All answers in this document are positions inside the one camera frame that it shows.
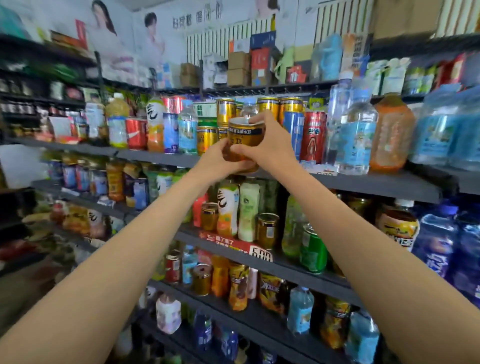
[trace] large cardboard box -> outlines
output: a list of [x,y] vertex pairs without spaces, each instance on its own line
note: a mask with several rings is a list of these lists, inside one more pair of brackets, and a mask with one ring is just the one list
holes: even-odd
[[228,86],[250,86],[250,71],[244,69],[228,70]]
[[250,69],[250,53],[232,52],[228,55],[229,70],[249,70]]
[[370,33],[373,39],[408,34],[433,34],[443,0],[376,0]]

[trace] slatted wall panel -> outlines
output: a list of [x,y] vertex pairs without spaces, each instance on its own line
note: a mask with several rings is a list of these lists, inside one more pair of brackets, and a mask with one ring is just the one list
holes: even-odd
[[457,36],[475,32],[480,0],[444,0],[435,36]]
[[198,66],[202,56],[209,53],[216,53],[228,58],[229,41],[268,32],[270,26],[271,19],[248,20],[226,28],[187,35],[187,62]]
[[321,4],[318,8],[315,43],[323,42],[334,33],[366,34],[372,9],[373,0],[334,0]]

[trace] red can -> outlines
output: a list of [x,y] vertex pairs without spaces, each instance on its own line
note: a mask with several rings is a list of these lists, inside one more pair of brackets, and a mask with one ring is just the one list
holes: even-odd
[[165,112],[167,114],[180,114],[183,110],[181,101],[184,99],[185,97],[183,96],[164,97],[163,103],[165,105]]
[[303,125],[300,161],[315,161],[322,163],[324,152],[327,114],[323,111],[307,111]]
[[147,147],[147,120],[140,118],[127,118],[125,126],[128,134],[128,148],[131,150],[144,150]]
[[180,281],[180,252],[178,250],[172,250],[170,254],[167,254],[165,281],[167,283],[178,283]]

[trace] right hand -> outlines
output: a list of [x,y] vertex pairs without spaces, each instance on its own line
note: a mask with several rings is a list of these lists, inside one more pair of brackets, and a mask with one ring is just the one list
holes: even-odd
[[264,121],[264,139],[258,146],[234,144],[230,146],[232,152],[253,159],[272,175],[276,172],[276,167],[285,166],[291,162],[298,164],[293,153],[290,134],[275,120],[272,112],[264,111],[251,117],[248,121],[250,124]]

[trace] large orange beverage bottle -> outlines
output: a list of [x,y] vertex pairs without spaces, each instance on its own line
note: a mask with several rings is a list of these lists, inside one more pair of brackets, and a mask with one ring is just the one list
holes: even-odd
[[415,129],[415,116],[398,94],[375,105],[378,123],[372,142],[370,170],[395,172],[403,167]]

